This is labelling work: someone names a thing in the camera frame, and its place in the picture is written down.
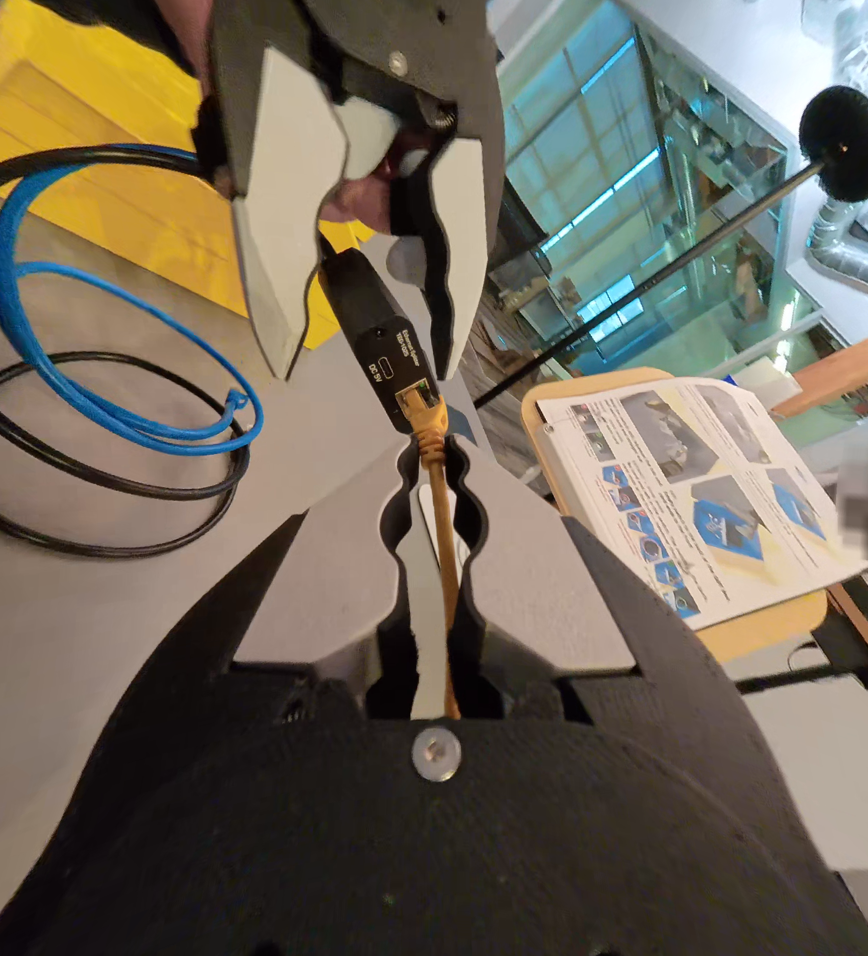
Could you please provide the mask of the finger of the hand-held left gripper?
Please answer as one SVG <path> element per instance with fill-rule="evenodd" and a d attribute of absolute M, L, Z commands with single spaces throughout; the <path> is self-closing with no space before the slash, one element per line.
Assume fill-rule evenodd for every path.
<path fill-rule="evenodd" d="M 484 157 L 476 139 L 450 138 L 401 159 L 390 186 L 391 245 L 386 266 L 416 287 L 430 317 L 439 380 L 456 372 L 488 268 Z"/>
<path fill-rule="evenodd" d="M 394 113 L 358 97 L 335 105 L 306 69 L 265 50 L 248 184 L 233 218 L 248 317 L 279 379 L 290 377 L 308 332 L 322 207 L 377 168 L 399 126 Z"/>

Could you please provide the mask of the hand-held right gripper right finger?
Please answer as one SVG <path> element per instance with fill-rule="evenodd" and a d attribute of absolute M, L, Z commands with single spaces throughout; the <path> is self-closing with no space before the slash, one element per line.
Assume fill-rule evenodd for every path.
<path fill-rule="evenodd" d="M 447 441 L 463 561 L 448 661 L 465 718 L 502 718 L 532 687 L 627 676 L 635 660 L 571 531 L 586 532 L 464 437 Z"/>

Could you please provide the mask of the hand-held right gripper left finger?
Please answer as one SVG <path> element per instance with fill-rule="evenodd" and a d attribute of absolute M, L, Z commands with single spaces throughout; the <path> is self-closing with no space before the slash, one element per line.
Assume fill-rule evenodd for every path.
<path fill-rule="evenodd" d="M 408 718 L 419 683 L 407 576 L 416 442 L 398 438 L 304 515 L 237 665 L 343 683 L 371 716 Z"/>

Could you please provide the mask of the black ethernet splitter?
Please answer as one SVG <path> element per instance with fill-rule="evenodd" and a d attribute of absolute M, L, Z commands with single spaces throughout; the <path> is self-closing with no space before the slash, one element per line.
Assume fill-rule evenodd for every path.
<path fill-rule="evenodd" d="M 348 248 L 324 258 L 318 278 L 357 365 L 392 426 L 402 434 L 411 434 L 404 394 L 416 389 L 430 407 L 440 400 L 440 390 L 413 324 L 358 249 Z"/>

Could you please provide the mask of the person's left hand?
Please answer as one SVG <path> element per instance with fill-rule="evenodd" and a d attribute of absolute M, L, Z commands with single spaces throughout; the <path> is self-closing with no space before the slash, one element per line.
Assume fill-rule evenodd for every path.
<path fill-rule="evenodd" d="M 375 233 L 390 235 L 391 182 L 395 177 L 387 158 L 368 176 L 344 179 L 325 199 L 318 219 L 333 223 L 359 222 Z"/>

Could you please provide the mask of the wooden beam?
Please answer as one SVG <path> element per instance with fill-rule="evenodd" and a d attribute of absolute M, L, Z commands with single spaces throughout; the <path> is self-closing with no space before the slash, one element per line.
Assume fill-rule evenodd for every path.
<path fill-rule="evenodd" d="M 770 410 L 775 421 L 801 415 L 868 385 L 868 338 L 793 373 L 799 392 Z"/>

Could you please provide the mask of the black brush on rod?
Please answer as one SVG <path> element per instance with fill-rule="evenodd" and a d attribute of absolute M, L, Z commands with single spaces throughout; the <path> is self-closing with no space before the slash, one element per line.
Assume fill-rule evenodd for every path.
<path fill-rule="evenodd" d="M 801 170 L 721 223 L 712 233 L 635 285 L 617 302 L 553 341 L 534 358 L 490 387 L 474 400 L 475 410 L 487 407 L 635 300 L 705 257 L 811 178 L 817 178 L 828 198 L 835 201 L 856 203 L 868 200 L 868 97 L 863 93 L 842 85 L 823 89 L 809 102 L 801 116 L 798 145 L 807 161 Z"/>

